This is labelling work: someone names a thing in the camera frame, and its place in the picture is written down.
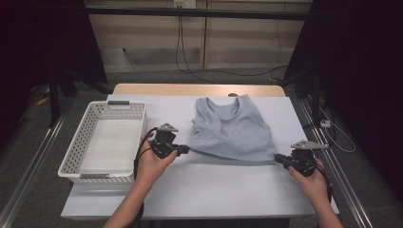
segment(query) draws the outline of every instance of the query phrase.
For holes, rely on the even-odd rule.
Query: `wire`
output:
[[[351,7],[352,3],[353,3],[353,0],[350,0],[349,6],[347,7],[346,14],[344,15],[343,22],[341,24],[340,32],[338,33],[338,36],[337,36],[337,40],[336,40],[336,43],[335,43],[335,48],[337,48],[338,42],[340,41],[341,32],[344,30],[344,27],[346,25],[346,21],[347,21],[347,18],[349,16],[349,11],[350,11],[350,7]]]
[[[140,160],[140,157],[142,156],[142,154],[143,154],[145,151],[147,151],[147,150],[150,149],[150,148],[147,148],[147,149],[146,149],[145,151],[143,151],[143,152],[140,152],[140,150],[142,149],[142,147],[143,147],[145,141],[148,140],[148,136],[151,134],[151,132],[153,132],[153,131],[155,131],[155,130],[157,130],[157,129],[158,129],[157,127],[153,127],[151,130],[149,130],[149,131],[144,135],[142,141],[140,142],[139,148],[137,148],[136,158],[135,158],[135,160],[134,160],[134,165],[133,165],[133,174],[134,174],[133,176],[134,176],[134,180],[137,179],[137,171],[138,171],[138,168],[139,168],[139,160]]]
[[[308,124],[304,125],[302,128],[305,129],[305,128],[308,128],[310,126],[315,126],[315,124],[314,123],[308,123]]]
[[[179,67],[179,64],[178,64],[178,51],[179,51],[179,42],[180,42],[180,41],[182,42],[182,56],[183,56],[184,63],[185,63],[185,65],[186,65],[186,68],[187,68],[188,71],[182,70],[182,69]],[[183,25],[182,25],[182,17],[181,17],[181,16],[179,17],[179,25],[178,25],[178,44],[177,44],[177,49],[176,49],[176,54],[175,54],[175,61],[176,61],[176,65],[177,65],[177,67],[178,67],[178,70],[180,70],[182,73],[190,73],[190,74],[192,74],[193,77],[195,77],[195,78],[197,78],[197,79],[199,79],[199,80],[205,81],[205,82],[210,83],[210,84],[214,84],[214,82],[212,82],[212,81],[210,81],[210,80],[206,80],[206,79],[203,79],[203,78],[201,78],[201,77],[196,76],[196,74],[194,74],[194,73],[192,72],[192,70],[190,70],[189,65],[187,64],[186,55],[184,54]]]
[[[285,11],[287,11],[287,0],[284,0],[284,12]],[[279,19],[278,19],[278,22],[277,22],[277,25],[276,25],[277,37],[278,37],[278,46],[279,46],[278,56],[277,56],[277,63],[278,63],[278,66],[281,66],[281,64],[279,63],[279,55],[281,54],[281,51],[282,51],[282,45],[281,45],[281,41],[279,40],[278,24],[279,24]]]
[[[313,165],[315,167],[315,169],[323,176],[323,178],[326,181],[328,200],[329,200],[329,202],[332,202],[333,185],[330,182],[329,177],[326,175],[325,169],[320,164],[318,164],[316,161],[312,162],[311,160],[309,160],[305,156],[298,156],[298,158],[304,159],[308,163]]]
[[[184,63],[186,65],[186,69],[181,69],[180,66],[179,66],[179,62],[178,62],[178,54],[179,54],[180,43],[182,44],[182,56],[183,56],[183,59],[184,59]],[[206,79],[203,79],[203,78],[200,78],[200,77],[198,77],[196,75],[196,73],[199,73],[199,72],[217,72],[217,73],[226,73],[226,74],[236,75],[236,76],[240,76],[240,77],[255,77],[255,76],[261,76],[261,75],[264,75],[264,74],[267,74],[267,73],[272,73],[273,71],[275,71],[277,69],[283,70],[284,67],[288,67],[288,66],[276,66],[276,67],[273,67],[273,68],[271,68],[269,70],[263,71],[261,73],[256,73],[256,74],[240,74],[240,73],[233,73],[233,72],[219,70],[219,69],[191,70],[189,68],[188,63],[187,63],[186,55],[184,53],[183,24],[182,24],[182,18],[181,17],[179,17],[178,43],[177,43],[176,54],[175,54],[175,62],[176,62],[177,68],[178,68],[178,70],[180,72],[192,74],[193,77],[195,77],[195,78],[197,78],[199,80],[205,81],[207,83],[210,83],[210,84],[214,84],[214,82],[206,80]]]
[[[142,157],[142,155],[143,155],[145,152],[147,152],[147,151],[150,150],[150,149],[151,149],[151,147],[146,148],[146,149],[140,154],[139,159]]]
[[[325,101],[325,104],[323,106],[323,111],[326,111],[326,107],[327,107],[327,101]],[[331,115],[332,122],[334,123],[335,115],[333,114],[333,109],[331,107],[329,107],[329,109],[330,109],[330,115]],[[331,131],[330,135],[329,135],[330,140],[327,140],[327,138],[326,138],[327,141],[330,141],[329,146],[334,145],[335,144],[334,141],[336,140],[336,128],[333,127],[332,129],[333,129],[333,131]]]
[[[331,119],[326,115],[325,111],[323,111],[322,107],[319,106],[319,110],[320,112],[322,112],[322,114],[326,117],[326,119],[330,122],[330,124],[332,124],[338,131],[340,131],[352,144],[353,149],[352,150],[348,150],[348,149],[344,149],[343,147],[341,147],[339,144],[337,144],[336,140],[334,140],[331,135],[329,134],[329,132],[326,130],[325,128],[325,133],[330,137],[331,141],[342,151],[347,152],[347,153],[353,153],[355,152],[355,143],[353,142],[353,140],[343,131],[340,129],[340,127],[338,127],[334,122],[331,121]]]
[[[133,60],[131,59],[131,57],[128,55],[128,53],[125,51],[125,48],[123,48],[125,57],[128,59],[128,61],[130,61],[131,65],[134,66],[134,68],[137,70],[137,72],[140,72],[140,70],[137,68],[136,64],[134,64]]]

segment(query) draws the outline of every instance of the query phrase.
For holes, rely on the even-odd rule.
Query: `plastic basket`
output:
[[[132,182],[133,161],[145,128],[145,104],[90,103],[59,176],[80,183]]]

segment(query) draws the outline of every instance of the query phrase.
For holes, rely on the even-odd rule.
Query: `human hand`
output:
[[[323,167],[323,161],[317,159],[317,163]],[[290,166],[289,169],[291,176],[299,182],[303,193],[313,206],[323,201],[329,201],[327,195],[326,180],[315,170],[314,174],[310,177],[302,176],[294,167]]]
[[[178,151],[175,150],[165,159],[160,159],[152,151],[149,140],[144,142],[140,152],[144,153],[139,160],[136,182],[146,184],[149,187],[163,175],[166,167],[176,159],[178,154]]]

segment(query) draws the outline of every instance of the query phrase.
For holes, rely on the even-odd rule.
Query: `forearm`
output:
[[[147,183],[135,182],[104,227],[125,227],[133,221],[139,213],[151,186]]]
[[[339,228],[343,227],[331,204],[326,200],[323,202],[314,202],[314,210],[317,214],[317,223],[320,228]]]

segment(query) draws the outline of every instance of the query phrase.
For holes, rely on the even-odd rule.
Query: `tank top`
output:
[[[249,162],[275,159],[277,150],[270,127],[248,95],[239,96],[227,105],[200,98],[192,123],[196,133],[187,145],[194,152]]]

